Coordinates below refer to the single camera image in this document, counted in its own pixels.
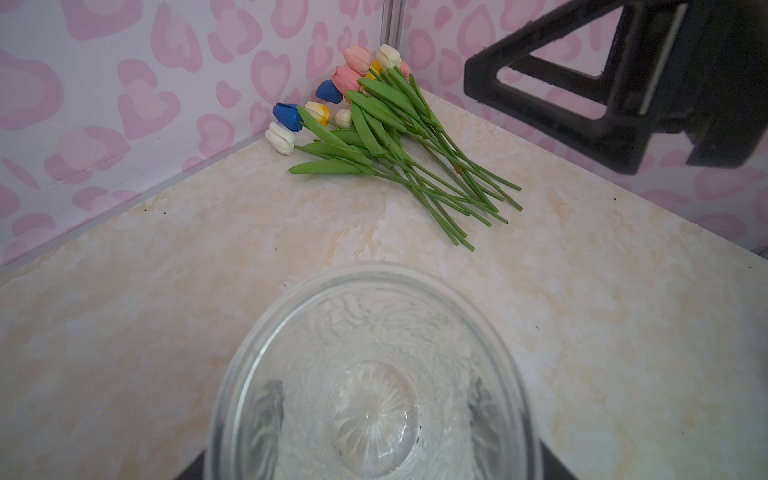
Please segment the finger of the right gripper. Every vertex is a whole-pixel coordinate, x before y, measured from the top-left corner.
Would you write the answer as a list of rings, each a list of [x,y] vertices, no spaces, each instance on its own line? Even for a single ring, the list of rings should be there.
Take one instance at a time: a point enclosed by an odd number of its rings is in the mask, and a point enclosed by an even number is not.
[[[612,12],[605,67],[578,72],[535,51]],[[590,119],[502,83],[510,68],[601,104]],[[684,133],[691,166],[734,169],[767,130],[763,1],[571,1],[470,57],[464,92],[605,167],[637,173],[655,134]]]

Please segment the clear glass vase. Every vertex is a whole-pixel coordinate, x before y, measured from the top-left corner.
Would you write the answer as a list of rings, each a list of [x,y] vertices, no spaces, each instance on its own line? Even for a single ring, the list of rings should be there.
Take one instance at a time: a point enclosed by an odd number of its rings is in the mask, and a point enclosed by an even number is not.
[[[480,311],[363,262],[284,293],[224,377],[207,479],[539,479],[519,370]]]

